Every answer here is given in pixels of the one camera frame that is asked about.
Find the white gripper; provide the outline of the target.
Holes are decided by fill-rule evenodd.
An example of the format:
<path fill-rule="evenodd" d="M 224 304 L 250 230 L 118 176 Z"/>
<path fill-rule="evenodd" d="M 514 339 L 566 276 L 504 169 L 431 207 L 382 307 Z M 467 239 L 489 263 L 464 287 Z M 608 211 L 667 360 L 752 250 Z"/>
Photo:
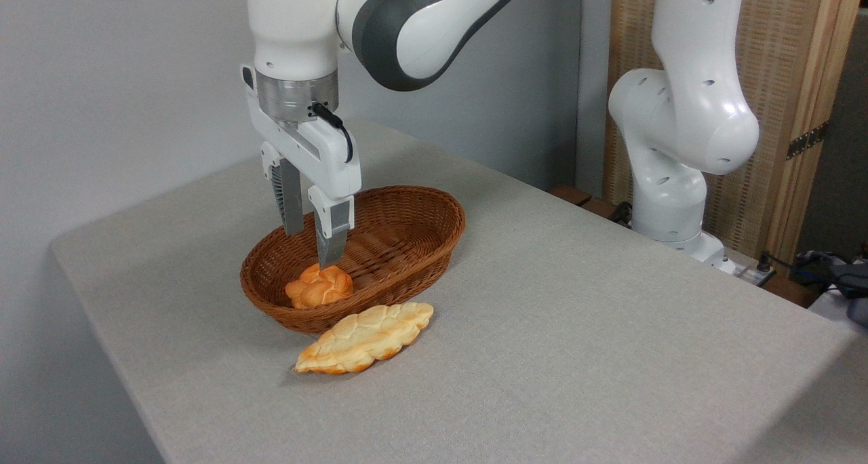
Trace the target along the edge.
<path fill-rule="evenodd" d="M 338 106 L 338 72 L 306 81 L 286 81 L 243 66 L 241 75 L 261 145 L 264 176 L 271 182 L 287 236 L 304 229 L 301 175 L 314 185 L 308 198 L 314 207 L 317 263 L 321 270 L 343 256 L 355 226 L 355 194 L 361 188 L 355 140 L 342 128 L 319 117 L 313 107 L 329 112 Z"/>

